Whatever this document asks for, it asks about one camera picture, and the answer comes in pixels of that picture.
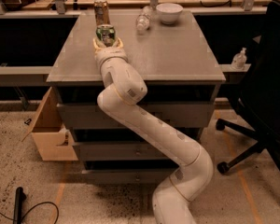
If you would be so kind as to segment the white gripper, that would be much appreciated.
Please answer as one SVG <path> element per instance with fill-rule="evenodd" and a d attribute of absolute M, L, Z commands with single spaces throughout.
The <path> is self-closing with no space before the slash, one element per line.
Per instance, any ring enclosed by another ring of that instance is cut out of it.
<path fill-rule="evenodd" d="M 100 67 L 107 60 L 113 58 L 119 58 L 124 60 L 125 62 L 128 62 L 128 57 L 126 55 L 126 52 L 122 48 L 123 42 L 119 37 L 116 39 L 115 48 L 108 47 L 103 49 L 101 45 L 101 41 L 98 40 L 97 38 L 93 39 L 93 46 L 94 46 L 94 50 L 98 51 L 95 55 L 95 61 L 98 67 Z"/>

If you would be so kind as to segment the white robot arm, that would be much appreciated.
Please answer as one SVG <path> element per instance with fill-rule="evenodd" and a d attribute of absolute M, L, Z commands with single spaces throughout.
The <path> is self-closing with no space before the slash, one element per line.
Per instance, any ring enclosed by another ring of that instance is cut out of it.
<path fill-rule="evenodd" d="M 189 204 L 212 178 L 213 162 L 208 152 L 197 141 L 137 104 L 146 96 L 147 86 L 128 64 L 120 39 L 109 47 L 95 38 L 93 46 L 105 86 L 97 97 L 98 106 L 178 165 L 153 192 L 152 208 L 157 224 L 196 224 Z"/>

